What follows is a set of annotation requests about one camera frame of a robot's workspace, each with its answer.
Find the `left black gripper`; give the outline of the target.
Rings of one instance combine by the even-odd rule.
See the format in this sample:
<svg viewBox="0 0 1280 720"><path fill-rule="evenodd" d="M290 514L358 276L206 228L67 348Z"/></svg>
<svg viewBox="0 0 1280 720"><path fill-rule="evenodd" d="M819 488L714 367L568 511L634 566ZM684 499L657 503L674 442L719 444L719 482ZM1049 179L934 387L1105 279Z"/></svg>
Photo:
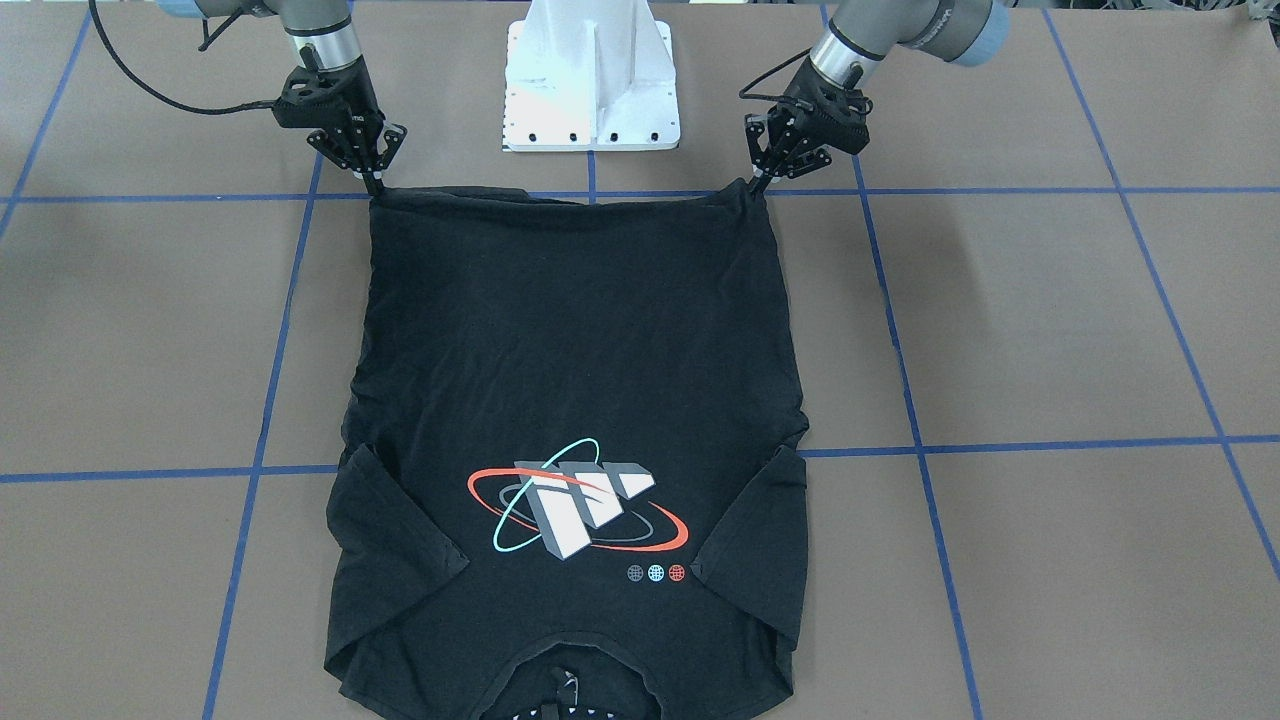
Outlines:
<svg viewBox="0 0 1280 720"><path fill-rule="evenodd" d="M745 92L772 104L744 117L753 165L750 195L763 195L777 179L796 179L832 164L832 150L856 156L870 142L870 99L860 90L796 90L786 95Z"/></svg>

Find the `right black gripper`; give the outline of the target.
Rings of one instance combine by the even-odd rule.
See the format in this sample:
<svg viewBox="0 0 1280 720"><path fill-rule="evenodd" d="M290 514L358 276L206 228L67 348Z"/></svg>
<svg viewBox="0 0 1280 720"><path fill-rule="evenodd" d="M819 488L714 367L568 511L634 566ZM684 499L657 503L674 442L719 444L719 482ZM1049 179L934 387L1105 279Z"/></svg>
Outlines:
<svg viewBox="0 0 1280 720"><path fill-rule="evenodd" d="M383 172L390 167L408 131L389 122L381 111L364 61L339 70L349 72L349 86L346 90L349 119L337 127L317 129L310 142L339 168L362 177L369 195L379 199L387 190Z"/></svg>

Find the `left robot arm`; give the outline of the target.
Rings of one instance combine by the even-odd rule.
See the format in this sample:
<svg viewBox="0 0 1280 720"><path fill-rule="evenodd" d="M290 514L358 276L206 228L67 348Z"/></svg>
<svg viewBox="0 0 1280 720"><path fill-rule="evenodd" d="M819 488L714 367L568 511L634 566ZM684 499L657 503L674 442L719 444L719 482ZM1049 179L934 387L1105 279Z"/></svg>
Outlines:
<svg viewBox="0 0 1280 720"><path fill-rule="evenodd" d="M856 156L865 149L873 102L863 86L893 47L978 67L998 53L1009 26L1001 1L841 1L812 49L765 73L796 68L782 94L755 92L760 78L739 92L771 105L744 118L749 193L759 197L777 179L826 168L835 151Z"/></svg>

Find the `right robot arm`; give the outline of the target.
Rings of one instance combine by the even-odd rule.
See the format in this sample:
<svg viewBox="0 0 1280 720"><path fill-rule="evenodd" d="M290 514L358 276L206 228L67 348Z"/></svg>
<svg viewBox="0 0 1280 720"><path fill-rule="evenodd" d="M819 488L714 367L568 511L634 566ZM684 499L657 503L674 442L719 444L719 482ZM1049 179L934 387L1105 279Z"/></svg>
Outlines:
<svg viewBox="0 0 1280 720"><path fill-rule="evenodd" d="M307 142L328 161L357 176L371 196L384 190L383 172L404 142L403 126L388 122L378 101L347 1L160 1L174 17L202 23L202 49L243 17L276 17L297 64L278 99L268 104L287 129L307 129Z"/></svg>

